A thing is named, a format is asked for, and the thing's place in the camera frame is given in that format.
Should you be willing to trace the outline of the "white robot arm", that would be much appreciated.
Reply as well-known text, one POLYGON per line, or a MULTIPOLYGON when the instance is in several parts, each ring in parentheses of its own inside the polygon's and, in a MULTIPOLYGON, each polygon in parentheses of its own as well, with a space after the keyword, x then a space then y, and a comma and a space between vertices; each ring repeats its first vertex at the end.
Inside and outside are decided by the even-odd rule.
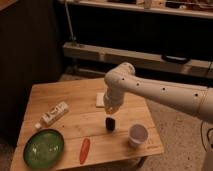
POLYGON ((213 88, 143 79, 135 76, 135 68, 124 62, 104 77, 107 90, 103 101, 107 114, 114 114, 124 102, 125 93, 148 98, 213 124, 213 88))

